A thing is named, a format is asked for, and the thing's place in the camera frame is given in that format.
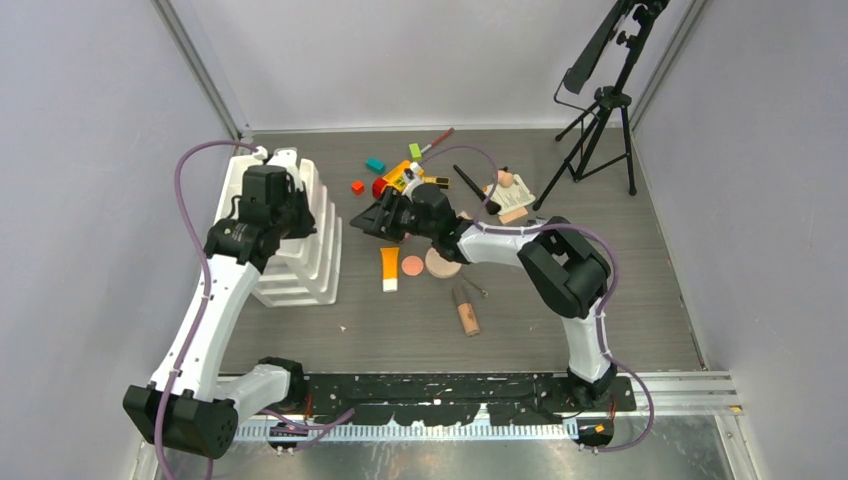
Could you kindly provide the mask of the foundation tube grey cap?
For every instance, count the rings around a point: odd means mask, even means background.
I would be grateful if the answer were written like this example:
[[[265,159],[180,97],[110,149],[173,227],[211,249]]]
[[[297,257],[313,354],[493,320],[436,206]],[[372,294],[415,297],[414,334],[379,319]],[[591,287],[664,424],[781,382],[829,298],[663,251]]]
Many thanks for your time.
[[[464,287],[455,285],[451,293],[465,335],[468,337],[479,335],[481,332],[479,321]]]

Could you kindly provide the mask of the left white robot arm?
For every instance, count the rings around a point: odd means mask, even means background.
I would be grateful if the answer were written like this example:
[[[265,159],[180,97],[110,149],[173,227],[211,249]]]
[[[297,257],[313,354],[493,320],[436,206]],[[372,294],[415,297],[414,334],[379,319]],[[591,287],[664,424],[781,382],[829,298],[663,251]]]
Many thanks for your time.
[[[293,167],[248,167],[232,206],[234,214],[210,227],[199,250],[201,278],[166,358],[147,385],[129,386],[123,398],[129,418],[158,453],[219,459],[251,416],[271,406],[293,414],[308,397],[302,365],[277,357],[218,381],[237,319],[281,241],[316,231]]]

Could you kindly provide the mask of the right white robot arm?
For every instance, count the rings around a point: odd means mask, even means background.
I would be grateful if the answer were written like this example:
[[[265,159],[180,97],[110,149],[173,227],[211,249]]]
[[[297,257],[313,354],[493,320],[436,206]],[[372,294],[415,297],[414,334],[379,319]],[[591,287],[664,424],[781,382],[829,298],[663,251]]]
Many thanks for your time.
[[[351,226],[387,241],[430,240],[448,262],[522,268],[543,303],[563,322],[569,363],[565,387],[574,404],[596,410],[611,395],[617,374],[605,332],[604,306],[614,280],[587,229],[562,217],[529,227],[489,225],[457,214],[437,187],[394,189],[355,216]]]

